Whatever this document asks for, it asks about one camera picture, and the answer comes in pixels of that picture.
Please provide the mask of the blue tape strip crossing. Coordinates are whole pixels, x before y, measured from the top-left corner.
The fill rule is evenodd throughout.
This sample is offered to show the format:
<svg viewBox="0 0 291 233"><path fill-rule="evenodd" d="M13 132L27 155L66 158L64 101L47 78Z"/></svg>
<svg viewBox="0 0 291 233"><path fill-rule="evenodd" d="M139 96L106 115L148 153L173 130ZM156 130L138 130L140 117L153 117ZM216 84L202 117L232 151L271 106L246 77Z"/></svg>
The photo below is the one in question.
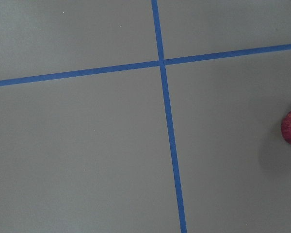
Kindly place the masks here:
<svg viewBox="0 0 291 233"><path fill-rule="evenodd" d="M108 67L98 67L98 68L91 68L91 69L83 69L83 70L75 70L75 71L60 72L60 73L53 73L53 74L29 76L29 77L23 77L23 78L0 80L0 87L15 85L15 84L35 83L35 82L43 82L43 81L58 80L58 79L65 79L65 78L74 78L74 77L87 76L87 75L120 72L120 71L126 71L126 70L159 67L161 63L164 65L176 65L176 64L183 64L183 63L190 63L190 62L199 62L199 61L237 57L237 56L247 56L247 55L252 55L252 54L261 54L261 53L269 53L269 52L277 52L277 51L285 51L285 50L291 50L291 44L170 58L170 59L165 59L163 62L148 61L148 62L131 63L131 64L124 64L124 65L108 66Z"/></svg>

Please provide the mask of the blue tape strip long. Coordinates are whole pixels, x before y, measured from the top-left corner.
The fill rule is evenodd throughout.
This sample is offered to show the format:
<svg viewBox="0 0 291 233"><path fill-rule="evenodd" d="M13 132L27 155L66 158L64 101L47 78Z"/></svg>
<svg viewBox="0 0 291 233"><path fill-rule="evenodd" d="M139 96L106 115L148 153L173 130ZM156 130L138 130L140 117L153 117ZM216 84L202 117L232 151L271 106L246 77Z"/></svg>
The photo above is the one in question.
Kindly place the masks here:
<svg viewBox="0 0 291 233"><path fill-rule="evenodd" d="M171 161L172 161L172 170L173 170L175 192L176 192L176 199L177 199L177 206L178 206L179 226L180 226L180 231L182 233L186 233L187 232L186 217L185 217L185 210L184 210L180 171L179 171L179 165L178 165L178 155L177 155L177 147L176 147L176 141L175 141L172 108L171 108L170 94L169 94L169 87L168 87L168 78L167 78L166 65L164 61L163 39L162 39L158 2L156 0L153 0L151 2L151 6L152 6L153 19L154 19L154 28L155 28L155 36L156 36L156 44L157 44L157 52L158 52L158 63L159 63L160 74L161 74L165 117L166 117L169 147L170 147Z"/></svg>

